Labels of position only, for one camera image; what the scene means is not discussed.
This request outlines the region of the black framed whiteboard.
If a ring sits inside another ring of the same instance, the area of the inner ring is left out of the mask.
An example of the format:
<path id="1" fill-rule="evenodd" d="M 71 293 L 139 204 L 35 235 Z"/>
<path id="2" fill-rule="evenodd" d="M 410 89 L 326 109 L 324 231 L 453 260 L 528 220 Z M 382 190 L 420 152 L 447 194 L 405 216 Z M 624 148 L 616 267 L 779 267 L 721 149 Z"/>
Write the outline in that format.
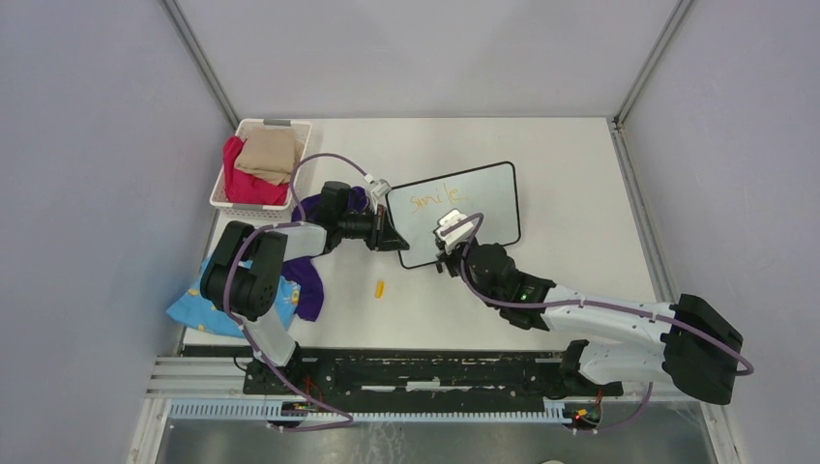
<path id="1" fill-rule="evenodd" d="M 435 231 L 480 213 L 480 243 L 509 246 L 521 238 L 514 164 L 501 161 L 394 187 L 387 195 L 393 224 L 409 244 L 399 262 L 405 269 L 431 265 L 439 248 Z"/>

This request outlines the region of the yellow marker cap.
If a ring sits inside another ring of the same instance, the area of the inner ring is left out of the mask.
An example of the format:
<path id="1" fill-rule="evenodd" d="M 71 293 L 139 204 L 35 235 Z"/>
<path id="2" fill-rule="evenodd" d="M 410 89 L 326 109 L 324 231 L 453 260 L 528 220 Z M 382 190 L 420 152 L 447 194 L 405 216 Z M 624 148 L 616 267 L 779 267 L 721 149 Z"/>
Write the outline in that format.
<path id="1" fill-rule="evenodd" d="M 385 282 L 383 280 L 378 280 L 376 283 L 376 289 L 374 296 L 376 299 L 381 299 L 384 294 Z"/>

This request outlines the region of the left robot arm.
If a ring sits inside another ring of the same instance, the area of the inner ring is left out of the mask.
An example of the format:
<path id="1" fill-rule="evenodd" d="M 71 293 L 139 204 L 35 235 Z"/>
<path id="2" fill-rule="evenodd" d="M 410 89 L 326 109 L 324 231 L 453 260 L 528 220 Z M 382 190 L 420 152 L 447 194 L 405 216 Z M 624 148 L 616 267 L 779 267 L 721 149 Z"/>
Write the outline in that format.
<path id="1" fill-rule="evenodd" d="M 200 279 L 200 295 L 236 323 L 254 356 L 269 364 L 266 379 L 280 393 L 295 392 L 304 381 L 303 367 L 291 360 L 298 343 L 274 310 L 284 264 L 328 254 L 344 240 L 360 240 L 372 251 L 410 248 L 388 207 L 359 211 L 353 197 L 353 187 L 329 181 L 296 222 L 229 222 Z"/>

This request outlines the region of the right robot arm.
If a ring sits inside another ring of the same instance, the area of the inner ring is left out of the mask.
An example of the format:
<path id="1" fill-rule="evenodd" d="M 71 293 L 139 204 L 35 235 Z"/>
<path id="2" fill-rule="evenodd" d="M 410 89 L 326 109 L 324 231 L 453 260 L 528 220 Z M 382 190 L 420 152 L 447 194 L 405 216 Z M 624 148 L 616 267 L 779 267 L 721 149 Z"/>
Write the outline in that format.
<path id="1" fill-rule="evenodd" d="M 743 336 L 704 299 L 622 302 L 520 271 L 506 249 L 475 241 L 438 244 L 437 269 L 459 277 L 485 305 L 522 330 L 579 334 L 558 369 L 561 387 L 583 394 L 613 383 L 668 383 L 697 400 L 727 405 L 753 368 Z"/>

